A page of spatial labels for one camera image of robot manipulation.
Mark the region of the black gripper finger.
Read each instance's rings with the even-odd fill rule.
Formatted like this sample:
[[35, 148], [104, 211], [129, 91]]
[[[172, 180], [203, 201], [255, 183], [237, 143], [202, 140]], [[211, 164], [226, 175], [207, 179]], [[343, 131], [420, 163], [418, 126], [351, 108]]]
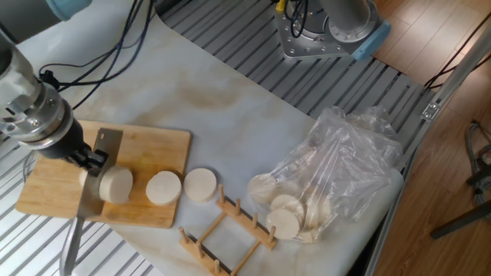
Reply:
[[106, 163], [108, 156], [109, 155], [107, 153], [98, 149], [95, 151], [89, 151], [87, 154], [88, 162], [92, 166], [103, 166]]
[[77, 153], [75, 155], [76, 163], [78, 164], [79, 167], [87, 171], [89, 175], [97, 177], [101, 173], [103, 166], [92, 166], [88, 162], [87, 154], [88, 153]]

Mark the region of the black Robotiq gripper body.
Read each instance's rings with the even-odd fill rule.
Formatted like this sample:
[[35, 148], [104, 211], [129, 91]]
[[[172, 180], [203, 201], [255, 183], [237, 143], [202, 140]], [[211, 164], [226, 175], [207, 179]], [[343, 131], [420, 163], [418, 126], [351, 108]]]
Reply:
[[38, 152], [49, 159], [86, 159], [91, 147], [84, 142], [83, 128], [77, 120], [54, 145]]

